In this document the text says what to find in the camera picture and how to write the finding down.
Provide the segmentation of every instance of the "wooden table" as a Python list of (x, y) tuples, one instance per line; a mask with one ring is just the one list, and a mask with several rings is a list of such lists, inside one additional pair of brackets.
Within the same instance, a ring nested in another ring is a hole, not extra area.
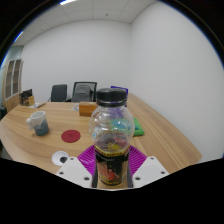
[[(80, 117), (78, 111), (72, 110), (74, 104), (47, 102), (40, 108), (19, 105), (11, 110), (0, 121), (0, 139), (10, 157), (56, 174), (60, 167), (51, 160), (56, 151), (77, 157), (93, 145), (88, 129), (90, 118)], [(127, 107), (145, 131), (144, 136), (133, 137), (131, 145), (147, 156), (155, 156), (170, 174), (199, 161), (202, 155), (194, 145), (154, 109), (131, 93)], [(26, 119), (39, 110), (46, 112), (49, 125), (49, 132), (44, 136), (37, 136), (26, 124)], [(61, 134), (69, 129), (81, 133), (77, 142), (62, 141)], [(111, 187), (98, 181), (98, 188)], [(117, 188), (127, 188), (127, 182)]]

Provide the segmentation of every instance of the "red coaster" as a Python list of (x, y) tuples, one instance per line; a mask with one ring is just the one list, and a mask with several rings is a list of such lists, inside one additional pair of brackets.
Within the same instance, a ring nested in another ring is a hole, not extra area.
[(61, 138), (65, 142), (76, 142), (80, 139), (81, 134), (76, 130), (68, 130), (62, 133)]

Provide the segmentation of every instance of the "ceiling light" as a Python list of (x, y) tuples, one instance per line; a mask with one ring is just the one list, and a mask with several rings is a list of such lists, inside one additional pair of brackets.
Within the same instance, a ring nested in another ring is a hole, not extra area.
[(14, 42), (17, 41), (17, 39), (22, 35), (23, 31), (16, 37), (16, 39), (14, 40)]
[(60, 2), (60, 4), (65, 5), (65, 4), (68, 4), (70, 2), (74, 2), (74, 1), (77, 1), (77, 0), (65, 0), (65, 1)]

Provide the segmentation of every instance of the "green object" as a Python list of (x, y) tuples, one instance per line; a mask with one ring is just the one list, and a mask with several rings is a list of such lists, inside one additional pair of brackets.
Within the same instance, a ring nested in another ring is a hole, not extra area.
[(134, 136), (141, 136), (144, 135), (145, 132), (143, 131), (141, 125), (139, 124), (138, 120), (136, 118), (134, 118), (134, 122), (135, 122), (135, 132), (134, 132)]

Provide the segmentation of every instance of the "cup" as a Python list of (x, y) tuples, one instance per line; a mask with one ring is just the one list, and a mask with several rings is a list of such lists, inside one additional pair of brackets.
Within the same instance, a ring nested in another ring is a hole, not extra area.
[(48, 124), (46, 114), (44, 111), (37, 111), (31, 114), (30, 118), (26, 120), (29, 130), (35, 130), (36, 135), (42, 136), (48, 132)]

